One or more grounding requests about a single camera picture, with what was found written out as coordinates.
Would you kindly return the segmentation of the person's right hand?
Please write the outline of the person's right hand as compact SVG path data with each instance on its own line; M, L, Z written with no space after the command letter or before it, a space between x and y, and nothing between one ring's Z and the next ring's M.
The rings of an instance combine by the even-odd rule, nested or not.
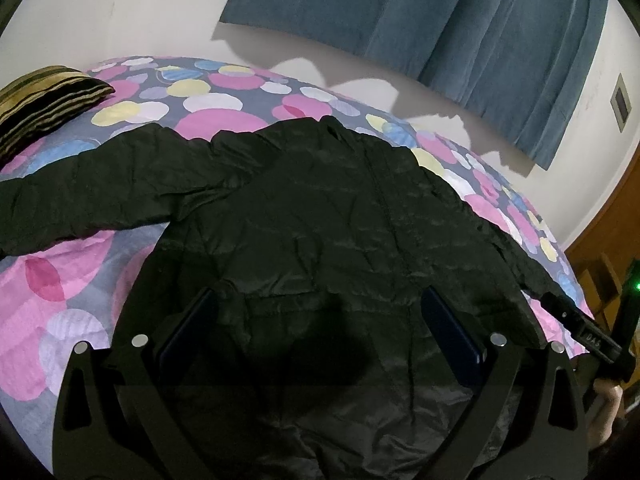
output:
M614 420L623 400L622 386L612 380L596 379L593 383L593 391L603 403L587 430L587 443L590 450L598 448L611 437Z

